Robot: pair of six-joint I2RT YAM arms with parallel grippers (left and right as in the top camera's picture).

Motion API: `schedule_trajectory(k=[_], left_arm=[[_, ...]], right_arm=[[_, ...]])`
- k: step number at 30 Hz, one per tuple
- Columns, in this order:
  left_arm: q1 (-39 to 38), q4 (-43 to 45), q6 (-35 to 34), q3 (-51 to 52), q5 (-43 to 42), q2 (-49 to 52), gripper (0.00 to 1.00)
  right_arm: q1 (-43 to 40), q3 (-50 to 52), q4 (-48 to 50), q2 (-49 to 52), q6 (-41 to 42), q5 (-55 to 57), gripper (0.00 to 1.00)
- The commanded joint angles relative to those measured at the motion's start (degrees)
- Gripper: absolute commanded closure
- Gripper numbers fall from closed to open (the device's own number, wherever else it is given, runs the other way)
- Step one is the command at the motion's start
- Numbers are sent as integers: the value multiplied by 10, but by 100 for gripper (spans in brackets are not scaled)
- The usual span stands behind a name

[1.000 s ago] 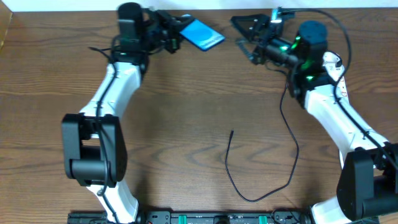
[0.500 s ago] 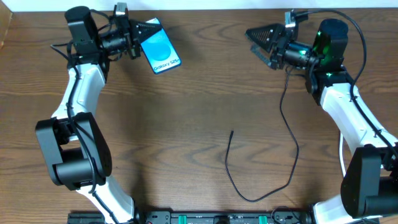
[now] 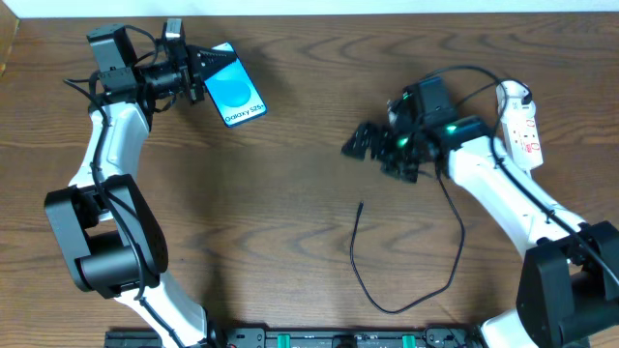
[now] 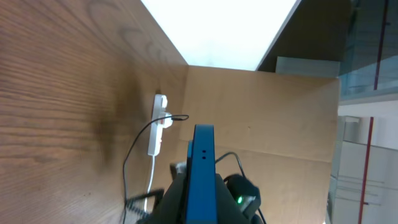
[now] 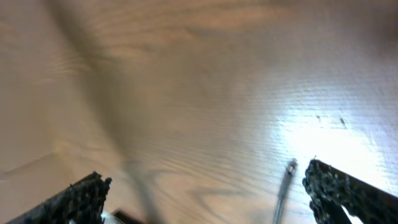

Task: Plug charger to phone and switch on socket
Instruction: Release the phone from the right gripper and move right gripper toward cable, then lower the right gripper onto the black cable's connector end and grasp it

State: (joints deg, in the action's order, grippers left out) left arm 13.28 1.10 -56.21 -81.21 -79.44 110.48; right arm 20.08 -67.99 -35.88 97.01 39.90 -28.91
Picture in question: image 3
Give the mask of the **blue Galaxy smartphone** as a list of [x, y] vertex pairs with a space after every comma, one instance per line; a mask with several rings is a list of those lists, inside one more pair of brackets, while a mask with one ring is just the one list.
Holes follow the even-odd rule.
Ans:
[[233, 46], [222, 43], [213, 46], [213, 49], [233, 53], [236, 58], [232, 64], [204, 82], [223, 123], [233, 128], [265, 115], [268, 111], [267, 105]]

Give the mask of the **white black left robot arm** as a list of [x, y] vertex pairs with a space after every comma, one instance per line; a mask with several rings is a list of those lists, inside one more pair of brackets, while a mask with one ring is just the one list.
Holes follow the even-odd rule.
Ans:
[[114, 23], [86, 36], [98, 64], [80, 93], [92, 133], [66, 188], [47, 194], [44, 210], [75, 286], [135, 311], [163, 347], [226, 347], [228, 338], [168, 269], [162, 229], [135, 176], [157, 101], [203, 101], [208, 78], [237, 60], [233, 48], [188, 44], [171, 18], [153, 51], [137, 56], [131, 26]]

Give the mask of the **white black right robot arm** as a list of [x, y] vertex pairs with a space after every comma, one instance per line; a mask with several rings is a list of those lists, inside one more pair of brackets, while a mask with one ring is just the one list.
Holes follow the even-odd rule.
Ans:
[[469, 192], [515, 246], [523, 264], [516, 306], [479, 328], [487, 347], [585, 347], [618, 323], [618, 231], [563, 207], [531, 177], [542, 153], [529, 87], [494, 78], [498, 120], [460, 117], [441, 78], [404, 88], [385, 125], [363, 123], [345, 156], [417, 181], [433, 163], [438, 179]]

